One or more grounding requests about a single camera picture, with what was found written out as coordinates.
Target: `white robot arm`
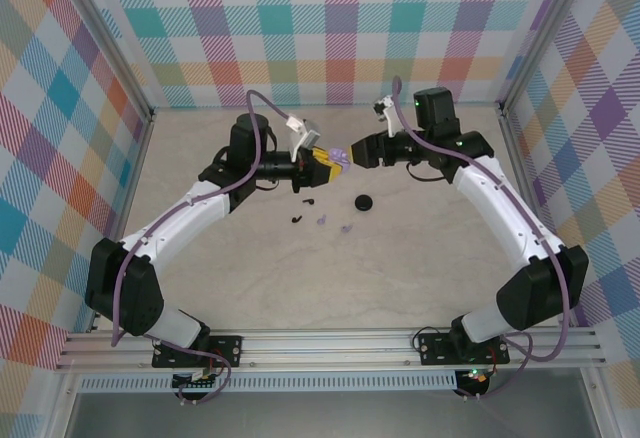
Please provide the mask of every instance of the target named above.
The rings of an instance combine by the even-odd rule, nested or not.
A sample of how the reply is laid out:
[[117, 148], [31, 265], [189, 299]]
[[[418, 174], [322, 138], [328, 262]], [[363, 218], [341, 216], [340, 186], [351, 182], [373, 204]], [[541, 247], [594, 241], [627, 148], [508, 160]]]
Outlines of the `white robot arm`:
[[[229, 146], [218, 153], [180, 200], [121, 242], [105, 238], [94, 247], [85, 294], [88, 306], [114, 319], [116, 278], [127, 255], [135, 250], [122, 279], [119, 326], [134, 336], [153, 336], [181, 348], [204, 346], [194, 343], [205, 333], [205, 325], [162, 298], [158, 276], [168, 263], [205, 228], [228, 216], [248, 198], [257, 189], [256, 180], [289, 180], [297, 193], [301, 187], [328, 183], [342, 169], [329, 160], [326, 151], [314, 147], [320, 134], [312, 122], [290, 116], [287, 126], [291, 149], [266, 151], [267, 136], [273, 134], [265, 117], [256, 118], [262, 152], [253, 177], [230, 193], [211, 196], [245, 176], [255, 159], [254, 130], [248, 115], [242, 115], [231, 128]], [[147, 237], [152, 227], [155, 229]]]
[[[579, 246], [570, 249], [564, 246], [538, 220], [508, 182], [493, 149], [480, 133], [460, 132], [460, 120], [455, 116], [449, 90], [432, 88], [415, 93], [413, 98], [421, 128], [413, 130], [413, 133], [436, 148], [474, 159], [479, 167], [419, 146], [404, 130], [391, 96], [373, 105], [375, 113], [387, 121], [387, 132], [370, 135], [354, 143], [351, 156], [355, 164], [364, 168], [375, 168], [380, 163], [393, 166], [401, 161], [414, 165], [427, 161], [469, 199], [502, 246], [513, 277], [498, 291], [495, 301], [456, 318], [452, 323], [451, 340], [464, 358], [470, 350], [486, 349], [487, 343], [509, 331], [525, 330], [563, 311], [558, 277], [548, 250], [561, 264], [571, 307], [578, 303], [588, 258]], [[480, 167], [498, 177], [499, 184], [494, 183]], [[503, 188], [511, 192], [521, 210], [507, 197]], [[532, 224], [537, 227], [537, 234], [532, 232]], [[541, 240], [546, 241], [548, 249]]]

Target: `black disk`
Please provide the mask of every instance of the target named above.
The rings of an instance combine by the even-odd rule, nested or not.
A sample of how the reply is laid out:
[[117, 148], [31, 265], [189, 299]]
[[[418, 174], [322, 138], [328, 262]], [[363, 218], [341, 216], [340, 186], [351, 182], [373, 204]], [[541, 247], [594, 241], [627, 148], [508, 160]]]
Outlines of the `black disk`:
[[369, 195], [360, 195], [356, 198], [356, 208], [360, 211], [369, 211], [373, 206], [373, 200]]

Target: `colorful checkered wall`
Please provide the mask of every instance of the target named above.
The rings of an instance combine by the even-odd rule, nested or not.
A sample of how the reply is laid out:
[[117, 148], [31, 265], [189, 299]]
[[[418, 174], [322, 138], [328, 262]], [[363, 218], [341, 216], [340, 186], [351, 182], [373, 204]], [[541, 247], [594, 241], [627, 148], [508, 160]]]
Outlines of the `colorful checkered wall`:
[[492, 102], [544, 0], [95, 1], [150, 101], [198, 107], [370, 103], [395, 74]]
[[70, 0], [0, 0], [0, 436], [34, 436], [142, 118]]
[[546, 224], [590, 256], [577, 314], [640, 436], [640, 0], [576, 0], [511, 111]]
[[520, 45], [518, 49], [518, 54], [515, 59], [511, 63], [511, 67], [509, 68], [509, 73], [507, 73], [507, 77], [502, 83], [500, 87], [500, 92], [498, 93], [498, 97], [496, 101], [503, 101], [507, 92], [511, 88], [511, 84], [513, 83], [514, 78], [516, 77], [518, 71], [520, 71], [520, 66], [522, 65], [522, 61], [526, 58], [529, 51], [531, 50], [531, 46], [533, 44], [533, 40], [535, 39], [538, 31], [540, 30], [540, 26], [547, 19], [549, 15], [549, 9], [553, 0], [543, 0], [538, 12], [536, 13], [535, 18], [531, 22], [529, 26], [529, 30], [525, 36], [524, 41]]

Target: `white connector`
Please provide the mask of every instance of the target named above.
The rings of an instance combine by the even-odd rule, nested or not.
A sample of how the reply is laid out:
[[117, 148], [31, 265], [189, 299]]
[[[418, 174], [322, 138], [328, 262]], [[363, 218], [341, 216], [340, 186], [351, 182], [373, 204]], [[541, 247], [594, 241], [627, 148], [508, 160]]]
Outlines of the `white connector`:
[[381, 100], [376, 101], [373, 104], [373, 111], [376, 112], [380, 121], [387, 122], [387, 132], [389, 133], [390, 138], [393, 138], [396, 136], [396, 133], [404, 129], [396, 113], [396, 107], [393, 104], [391, 95], [385, 96]]
[[298, 157], [298, 150], [306, 148], [310, 150], [320, 138], [318, 125], [309, 120], [301, 120], [295, 116], [287, 118], [287, 128], [291, 130], [289, 134], [289, 151], [291, 153], [291, 163], [295, 163]]

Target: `black mounting plate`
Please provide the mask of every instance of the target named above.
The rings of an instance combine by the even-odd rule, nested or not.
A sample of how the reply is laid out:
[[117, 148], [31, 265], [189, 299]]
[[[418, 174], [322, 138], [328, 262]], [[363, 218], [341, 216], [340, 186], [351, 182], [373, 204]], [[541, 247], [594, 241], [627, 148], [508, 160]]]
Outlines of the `black mounting plate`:
[[456, 353], [455, 347], [448, 333], [420, 333], [418, 335], [418, 350], [420, 350], [420, 363], [422, 365], [493, 365], [493, 355], [489, 349], [495, 353], [495, 364], [506, 365], [509, 363], [509, 350], [500, 350], [500, 345], [504, 344], [499, 339], [494, 339], [486, 348], [480, 348], [475, 353], [471, 353], [467, 360], [461, 360]]
[[[151, 360], [153, 368], [204, 368], [209, 366], [209, 358], [207, 357], [181, 353], [162, 344], [156, 346], [156, 350], [159, 350], [160, 353], [153, 355]], [[240, 366], [240, 356], [242, 355], [242, 337], [212, 335], [209, 337], [209, 346], [206, 351], [226, 358], [231, 364], [231, 368], [237, 368]], [[214, 365], [220, 366], [221, 363], [214, 363]]]

